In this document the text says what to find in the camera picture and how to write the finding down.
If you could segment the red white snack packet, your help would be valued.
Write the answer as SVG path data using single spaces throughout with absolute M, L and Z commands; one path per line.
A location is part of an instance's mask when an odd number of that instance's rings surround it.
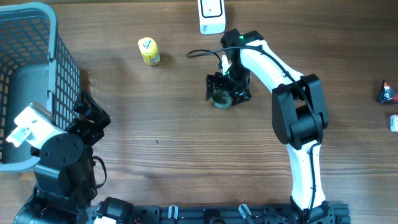
M 398 132 L 398 115 L 394 114 L 390 116 L 390 131 Z

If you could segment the yellow mentos gum bottle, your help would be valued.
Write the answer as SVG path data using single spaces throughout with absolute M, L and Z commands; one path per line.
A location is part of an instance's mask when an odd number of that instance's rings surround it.
M 138 46 L 144 62 L 149 66 L 156 66 L 160 62 L 160 53 L 157 43 L 150 37 L 138 41 Z

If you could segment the round tin can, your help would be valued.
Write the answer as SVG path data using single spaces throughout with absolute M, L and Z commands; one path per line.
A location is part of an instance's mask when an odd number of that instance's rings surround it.
M 211 103 L 215 108 L 227 109 L 233 104 L 233 97 L 225 90 L 214 90 Z

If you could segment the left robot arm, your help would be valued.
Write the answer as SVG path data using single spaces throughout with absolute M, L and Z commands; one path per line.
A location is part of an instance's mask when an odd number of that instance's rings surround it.
M 15 146 L 24 141 L 38 158 L 32 168 L 37 184 L 14 223 L 86 223 L 87 208 L 101 186 L 95 181 L 97 157 L 93 145 L 111 122 L 90 94 L 82 90 L 73 105 L 80 119 L 66 129 L 55 126 L 47 112 L 31 104 L 14 120 L 17 127 L 7 137 Z

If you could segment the black red snack packet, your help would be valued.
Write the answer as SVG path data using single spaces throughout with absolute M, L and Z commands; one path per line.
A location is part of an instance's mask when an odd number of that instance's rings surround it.
M 377 101 L 379 103 L 397 104 L 397 90 L 394 90 L 390 84 L 383 80 Z

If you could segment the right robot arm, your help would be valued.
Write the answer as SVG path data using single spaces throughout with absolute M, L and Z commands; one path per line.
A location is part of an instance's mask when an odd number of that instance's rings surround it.
M 294 221 L 310 223 L 325 217 L 319 153 L 328 114 L 320 79 L 288 66 L 255 30 L 245 34 L 229 30 L 220 44 L 225 54 L 220 58 L 220 72 L 206 78 L 205 99 L 217 108 L 249 101 L 250 74 L 255 74 L 271 92 L 272 127 L 288 150 Z

